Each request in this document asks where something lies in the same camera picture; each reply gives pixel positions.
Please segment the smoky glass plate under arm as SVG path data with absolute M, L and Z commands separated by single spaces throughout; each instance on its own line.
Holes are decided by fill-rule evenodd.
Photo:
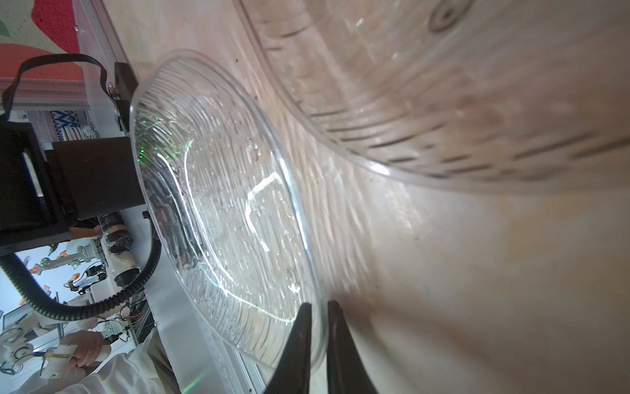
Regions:
M 629 183 L 626 1 L 238 1 L 275 92 L 403 182 L 539 194 Z

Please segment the clear textured glass plate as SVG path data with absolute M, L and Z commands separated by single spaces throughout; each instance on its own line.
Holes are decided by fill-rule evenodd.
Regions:
M 310 304 L 320 366 L 326 307 L 305 212 L 273 127 L 239 81 L 195 51 L 164 55 L 134 92 L 131 144 L 157 234 L 203 320 L 274 369 Z

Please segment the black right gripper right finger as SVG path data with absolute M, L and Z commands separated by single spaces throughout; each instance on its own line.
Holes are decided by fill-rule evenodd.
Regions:
M 327 387 L 330 394 L 377 394 L 354 343 L 340 304 L 330 300 L 326 354 Z

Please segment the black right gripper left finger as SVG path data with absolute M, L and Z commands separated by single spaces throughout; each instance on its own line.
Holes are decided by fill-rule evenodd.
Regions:
M 265 394 L 309 393 L 312 324 L 312 305 L 303 303 Z

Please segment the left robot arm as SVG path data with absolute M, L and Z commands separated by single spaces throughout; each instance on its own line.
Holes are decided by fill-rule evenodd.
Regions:
M 144 204 L 128 137 L 52 143 L 1 123 L 1 254 L 67 241 L 80 220 Z

